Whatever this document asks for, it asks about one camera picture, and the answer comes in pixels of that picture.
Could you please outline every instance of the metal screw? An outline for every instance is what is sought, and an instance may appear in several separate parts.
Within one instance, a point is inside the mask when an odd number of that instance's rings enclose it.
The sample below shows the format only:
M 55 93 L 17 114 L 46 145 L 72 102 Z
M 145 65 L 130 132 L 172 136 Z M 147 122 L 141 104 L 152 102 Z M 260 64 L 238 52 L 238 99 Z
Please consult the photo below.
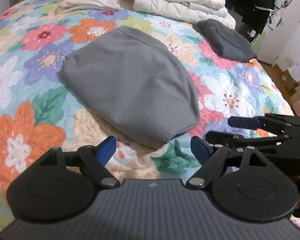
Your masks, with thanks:
M 193 186 L 202 186 L 204 184 L 204 179 L 202 178 L 191 178 L 189 183 Z
M 101 183 L 105 186 L 113 186 L 117 184 L 117 180 L 114 178 L 104 178 L 101 180 Z

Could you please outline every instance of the white logo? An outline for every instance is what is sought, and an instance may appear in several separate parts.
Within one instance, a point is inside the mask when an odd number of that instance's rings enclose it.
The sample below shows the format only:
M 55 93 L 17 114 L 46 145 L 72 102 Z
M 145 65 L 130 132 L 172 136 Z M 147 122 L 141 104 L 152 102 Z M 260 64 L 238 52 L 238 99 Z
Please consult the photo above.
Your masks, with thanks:
M 155 187 L 157 186 L 157 184 L 154 182 L 154 183 L 151 183 L 151 184 L 148 184 L 150 187 Z

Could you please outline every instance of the white plastic bag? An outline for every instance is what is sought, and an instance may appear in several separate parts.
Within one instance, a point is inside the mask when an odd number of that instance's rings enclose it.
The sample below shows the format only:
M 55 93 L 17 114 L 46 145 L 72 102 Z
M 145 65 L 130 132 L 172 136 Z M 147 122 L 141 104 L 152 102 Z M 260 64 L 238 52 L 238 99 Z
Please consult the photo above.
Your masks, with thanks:
M 295 80 L 295 82 L 300 81 L 300 69 L 298 67 L 298 63 L 288 68 L 288 71 L 292 78 Z

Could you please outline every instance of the quilt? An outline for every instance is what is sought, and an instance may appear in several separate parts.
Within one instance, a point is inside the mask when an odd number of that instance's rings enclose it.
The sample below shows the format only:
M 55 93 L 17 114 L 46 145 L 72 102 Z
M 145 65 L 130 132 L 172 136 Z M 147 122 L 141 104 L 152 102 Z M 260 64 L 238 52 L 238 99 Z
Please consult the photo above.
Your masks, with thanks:
M 190 150 L 191 136 L 204 137 L 217 130 L 266 137 L 269 134 L 263 130 L 231 128 L 227 119 L 269 112 L 292 115 L 257 60 L 243 64 L 219 57 L 191 24 L 134 12 L 129 0 L 122 0 L 126 9 L 118 11 L 88 9 L 55 15 L 61 1 L 26 0 L 0 15 L 0 231 L 13 221 L 5 199 L 9 184 L 53 146 L 74 151 L 114 135 L 117 150 L 106 167 L 121 182 L 124 178 L 186 181 L 200 168 Z M 98 117 L 60 74 L 66 55 L 121 25 L 165 44 L 198 89 L 198 126 L 159 150 L 132 141 Z

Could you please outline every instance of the dark gray folded garment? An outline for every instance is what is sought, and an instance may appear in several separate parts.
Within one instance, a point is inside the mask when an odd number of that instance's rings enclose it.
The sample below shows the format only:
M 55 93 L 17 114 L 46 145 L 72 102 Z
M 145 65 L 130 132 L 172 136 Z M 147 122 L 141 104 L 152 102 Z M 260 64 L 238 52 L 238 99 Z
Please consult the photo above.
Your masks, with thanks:
M 194 128 L 200 118 L 197 90 L 167 47 L 121 26 L 66 56 L 68 84 L 119 131 L 160 148 Z
M 257 57 L 245 37 L 216 20 L 200 21 L 193 28 L 209 40 L 220 57 L 239 62 Z

